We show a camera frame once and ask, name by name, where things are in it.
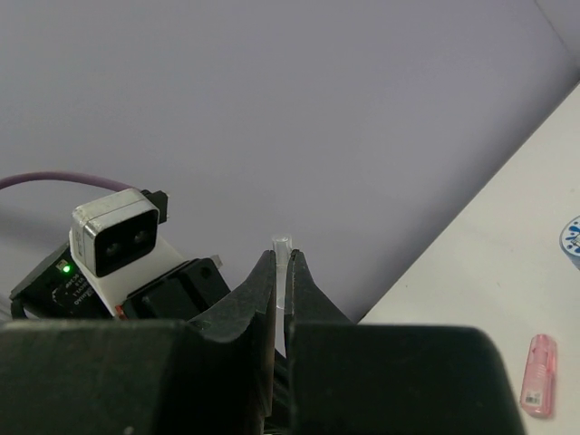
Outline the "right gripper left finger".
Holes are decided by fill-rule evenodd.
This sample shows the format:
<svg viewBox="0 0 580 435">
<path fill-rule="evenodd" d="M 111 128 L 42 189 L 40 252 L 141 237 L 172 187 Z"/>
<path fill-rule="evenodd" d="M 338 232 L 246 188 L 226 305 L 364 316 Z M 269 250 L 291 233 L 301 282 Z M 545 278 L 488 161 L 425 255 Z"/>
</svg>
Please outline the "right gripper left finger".
<svg viewBox="0 0 580 435">
<path fill-rule="evenodd" d="M 1 328 L 4 434 L 259 434 L 273 408 L 276 258 L 195 317 Z"/>
</svg>

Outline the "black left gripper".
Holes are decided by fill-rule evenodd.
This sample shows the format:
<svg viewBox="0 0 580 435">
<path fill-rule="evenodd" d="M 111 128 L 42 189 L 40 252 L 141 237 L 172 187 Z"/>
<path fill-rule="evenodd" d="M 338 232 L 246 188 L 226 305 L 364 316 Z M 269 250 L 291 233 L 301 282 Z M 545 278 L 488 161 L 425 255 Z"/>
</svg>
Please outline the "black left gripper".
<svg viewBox="0 0 580 435">
<path fill-rule="evenodd" d="M 193 259 L 129 294 L 120 305 L 120 314 L 128 319 L 188 321 L 229 293 L 213 259 Z M 14 320 L 29 314 L 56 319 L 113 317 L 74 264 L 68 244 L 53 251 L 13 289 L 10 314 Z"/>
</svg>

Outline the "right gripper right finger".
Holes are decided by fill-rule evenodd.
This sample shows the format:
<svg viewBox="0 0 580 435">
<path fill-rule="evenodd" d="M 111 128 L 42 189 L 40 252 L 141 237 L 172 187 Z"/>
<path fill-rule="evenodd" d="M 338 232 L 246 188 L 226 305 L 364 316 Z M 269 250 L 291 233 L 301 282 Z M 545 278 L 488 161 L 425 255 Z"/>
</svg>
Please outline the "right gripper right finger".
<svg viewBox="0 0 580 435">
<path fill-rule="evenodd" d="M 285 347 L 294 434 L 521 434 L 497 347 L 473 327 L 354 324 L 289 259 Z"/>
</svg>

